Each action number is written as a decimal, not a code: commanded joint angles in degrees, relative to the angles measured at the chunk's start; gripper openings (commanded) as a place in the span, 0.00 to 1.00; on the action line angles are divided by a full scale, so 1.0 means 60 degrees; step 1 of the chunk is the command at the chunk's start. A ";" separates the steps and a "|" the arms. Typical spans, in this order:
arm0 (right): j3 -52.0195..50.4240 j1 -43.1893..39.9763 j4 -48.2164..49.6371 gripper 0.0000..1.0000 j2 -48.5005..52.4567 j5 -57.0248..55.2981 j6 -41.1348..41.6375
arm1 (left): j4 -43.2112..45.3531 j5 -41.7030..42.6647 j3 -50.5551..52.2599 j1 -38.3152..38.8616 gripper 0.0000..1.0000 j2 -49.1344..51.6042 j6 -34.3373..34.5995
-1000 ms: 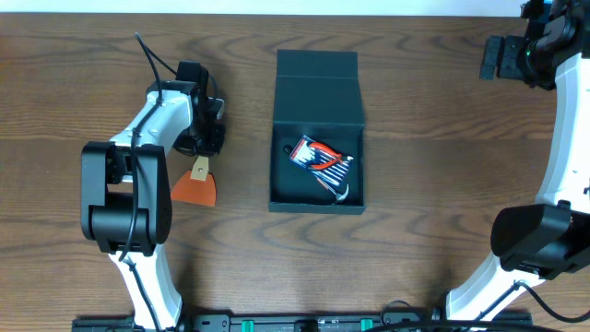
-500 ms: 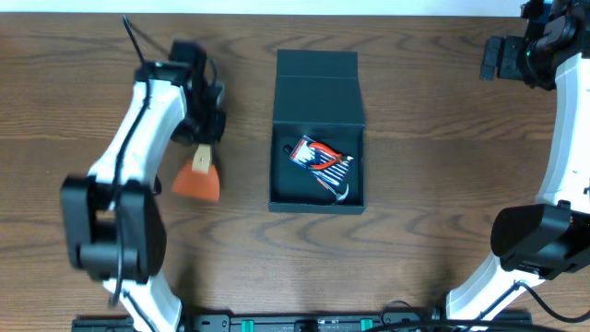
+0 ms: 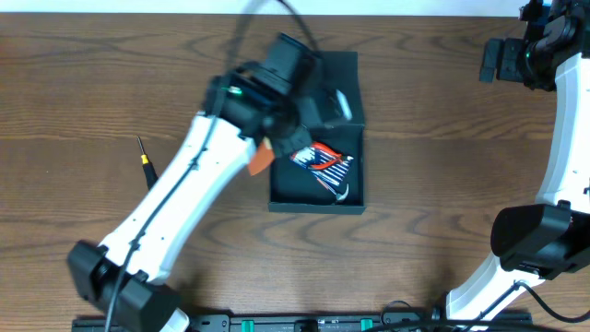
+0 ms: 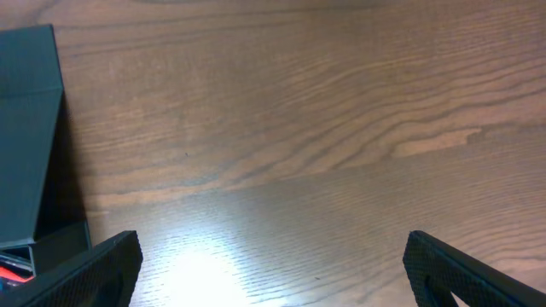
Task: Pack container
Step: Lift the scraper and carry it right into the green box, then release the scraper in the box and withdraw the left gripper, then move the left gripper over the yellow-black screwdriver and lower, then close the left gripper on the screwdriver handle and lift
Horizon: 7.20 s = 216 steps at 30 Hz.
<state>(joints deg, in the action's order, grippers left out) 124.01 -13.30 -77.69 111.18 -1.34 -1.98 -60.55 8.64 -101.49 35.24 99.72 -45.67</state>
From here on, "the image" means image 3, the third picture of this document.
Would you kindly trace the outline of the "red handled pliers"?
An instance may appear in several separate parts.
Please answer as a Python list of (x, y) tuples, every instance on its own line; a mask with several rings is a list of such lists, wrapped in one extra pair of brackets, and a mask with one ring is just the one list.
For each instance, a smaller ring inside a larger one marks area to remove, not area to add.
[(335, 152), (324, 143), (314, 142), (311, 144), (311, 149), (315, 154), (315, 160), (308, 166), (308, 169), (312, 171), (323, 171), (345, 161), (343, 154)]

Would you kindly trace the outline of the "precision screwdriver set case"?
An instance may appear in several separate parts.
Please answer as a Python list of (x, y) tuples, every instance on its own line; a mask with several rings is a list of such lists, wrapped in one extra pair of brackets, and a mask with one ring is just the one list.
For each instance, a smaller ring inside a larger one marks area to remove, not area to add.
[(315, 160), (315, 154), (311, 147), (304, 148), (298, 152), (295, 152), (290, 156), (290, 160), (296, 165), (309, 171), (316, 178), (320, 178), (333, 186), (340, 186), (344, 178), (348, 174), (349, 168), (354, 161), (354, 158), (349, 155), (344, 155), (345, 161), (341, 164), (336, 164), (323, 171), (312, 171), (308, 169), (308, 166)]

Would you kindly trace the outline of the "orange scraper wooden handle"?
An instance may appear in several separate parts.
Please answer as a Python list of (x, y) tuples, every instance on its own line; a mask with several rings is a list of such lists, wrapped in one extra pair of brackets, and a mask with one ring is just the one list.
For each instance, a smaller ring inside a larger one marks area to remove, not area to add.
[(251, 176), (255, 176), (265, 170), (273, 162), (275, 157), (271, 141), (268, 137), (265, 137), (247, 165), (248, 172)]

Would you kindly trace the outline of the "small claw hammer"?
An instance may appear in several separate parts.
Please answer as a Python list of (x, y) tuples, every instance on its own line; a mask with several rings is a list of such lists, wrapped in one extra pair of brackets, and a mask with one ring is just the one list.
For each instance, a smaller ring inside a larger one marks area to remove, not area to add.
[(324, 181), (324, 180), (322, 180), (320, 178), (317, 178), (317, 181), (325, 189), (327, 189), (329, 192), (331, 192), (335, 196), (335, 199), (336, 199), (336, 202), (337, 203), (343, 202), (348, 197), (348, 189), (349, 189), (348, 184), (346, 184), (345, 190), (343, 192), (340, 192), (335, 186), (333, 186), (332, 184), (330, 184), (330, 183), (328, 183), (328, 182), (326, 182), (326, 181)]

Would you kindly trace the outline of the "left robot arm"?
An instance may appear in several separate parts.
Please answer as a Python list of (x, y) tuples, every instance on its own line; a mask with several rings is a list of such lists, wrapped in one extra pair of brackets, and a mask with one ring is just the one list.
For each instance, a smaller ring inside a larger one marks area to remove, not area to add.
[(67, 256), (79, 296), (104, 313), (105, 330), (188, 327), (167, 285), (183, 246), (241, 170), (264, 168), (265, 152), (278, 158), (312, 143), (323, 80), (321, 53), (286, 34), (265, 61), (211, 79), (184, 142), (135, 210), (100, 243), (78, 242)]

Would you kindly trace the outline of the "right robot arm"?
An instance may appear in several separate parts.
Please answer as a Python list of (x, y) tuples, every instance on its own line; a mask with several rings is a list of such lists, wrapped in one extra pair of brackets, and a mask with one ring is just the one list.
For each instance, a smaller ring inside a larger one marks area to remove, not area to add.
[(489, 40), (479, 78), (556, 93), (548, 167), (534, 204), (497, 215), (490, 254), (433, 311), (454, 330), (483, 331), (523, 292), (589, 264), (589, 4), (531, 1), (519, 18), (525, 35)]

